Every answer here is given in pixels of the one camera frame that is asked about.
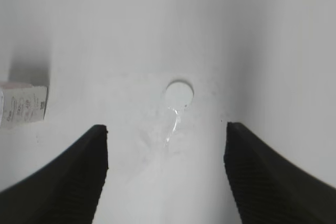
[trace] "ridged rubber pad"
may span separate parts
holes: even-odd
[[[0,223],[91,224],[107,169],[107,130],[96,125],[46,167],[0,194]]]
[[[243,224],[335,224],[336,190],[228,123],[227,177]]]

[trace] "white surface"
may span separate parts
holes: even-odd
[[[0,7],[0,80],[20,67],[50,72],[45,121],[0,132],[1,189],[102,123],[110,170],[95,223],[239,223],[223,168],[227,120],[336,186],[334,0]],[[163,155],[170,118],[158,108],[178,78],[195,96]]]

